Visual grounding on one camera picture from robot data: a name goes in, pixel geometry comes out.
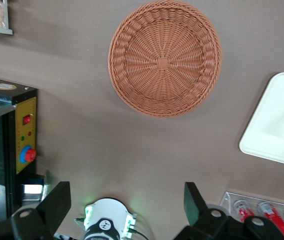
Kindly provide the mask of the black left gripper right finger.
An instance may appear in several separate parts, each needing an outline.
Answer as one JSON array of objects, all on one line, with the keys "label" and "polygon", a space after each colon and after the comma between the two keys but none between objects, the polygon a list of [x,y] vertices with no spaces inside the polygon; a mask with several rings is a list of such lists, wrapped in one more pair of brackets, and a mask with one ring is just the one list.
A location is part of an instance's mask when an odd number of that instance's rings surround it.
[{"label": "black left gripper right finger", "polygon": [[284,234],[269,219],[249,216],[244,222],[216,207],[209,208],[193,182],[184,184],[184,212],[188,220],[176,240],[284,240]]}]

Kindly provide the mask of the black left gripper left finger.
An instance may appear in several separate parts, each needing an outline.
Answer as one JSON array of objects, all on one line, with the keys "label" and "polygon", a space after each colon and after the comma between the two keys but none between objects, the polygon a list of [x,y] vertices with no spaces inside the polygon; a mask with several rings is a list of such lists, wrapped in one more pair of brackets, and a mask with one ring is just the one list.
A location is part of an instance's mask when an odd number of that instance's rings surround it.
[{"label": "black left gripper left finger", "polygon": [[37,207],[20,209],[0,222],[0,240],[53,240],[70,208],[70,183],[61,181]]}]

